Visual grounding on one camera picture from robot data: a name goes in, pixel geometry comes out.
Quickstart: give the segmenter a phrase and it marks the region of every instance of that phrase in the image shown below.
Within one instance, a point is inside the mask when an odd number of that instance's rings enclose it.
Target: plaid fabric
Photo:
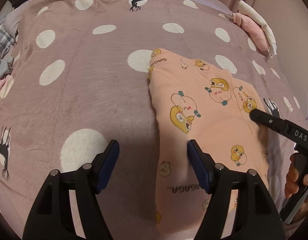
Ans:
[[[3,22],[0,23],[0,56],[4,57],[11,45],[15,43],[14,38],[4,29]]]

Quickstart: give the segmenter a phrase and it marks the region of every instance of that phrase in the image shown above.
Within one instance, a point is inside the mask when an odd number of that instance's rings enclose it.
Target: bed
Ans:
[[[13,72],[0,93],[0,144],[9,143],[8,166],[0,159],[0,211],[19,236],[46,175],[79,168],[116,139],[121,155],[98,196],[113,238],[194,237],[197,228],[156,230],[159,130],[147,72],[157,48],[229,70],[253,85],[268,113],[305,127],[277,58],[258,51],[229,9],[142,0],[137,10],[132,2],[34,0],[23,14]],[[268,140],[269,191],[280,210],[294,145],[274,132]],[[84,236],[75,204],[72,213]]]

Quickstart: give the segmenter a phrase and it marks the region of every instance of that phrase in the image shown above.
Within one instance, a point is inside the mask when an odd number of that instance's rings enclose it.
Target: blue gripper pad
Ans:
[[[190,159],[190,162],[193,166],[194,172],[196,174],[198,183],[202,189],[205,190],[206,193],[209,192],[210,185],[209,185],[209,174],[206,170],[204,163],[199,156],[198,152],[196,151],[193,143],[189,141],[187,143],[187,155]]]
[[[116,141],[110,148],[103,162],[103,165],[98,173],[98,185],[96,187],[98,192],[101,192],[103,189],[107,187],[108,181],[112,175],[118,156],[119,156],[119,143]]]

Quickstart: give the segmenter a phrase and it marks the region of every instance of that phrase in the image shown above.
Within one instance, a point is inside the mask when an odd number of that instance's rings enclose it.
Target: beige wall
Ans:
[[[302,0],[254,0],[272,28],[280,68],[308,116],[308,10]]]

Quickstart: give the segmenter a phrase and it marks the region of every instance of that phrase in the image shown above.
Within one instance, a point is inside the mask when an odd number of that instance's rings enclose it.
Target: peach fabric with duck print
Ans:
[[[249,118],[252,109],[264,111],[252,85],[203,59],[165,49],[153,51],[149,79],[160,133],[156,205],[161,233],[199,226],[209,203],[187,158],[190,139],[216,163],[243,172],[255,169],[268,185],[268,131]],[[229,211],[236,197],[233,191]]]

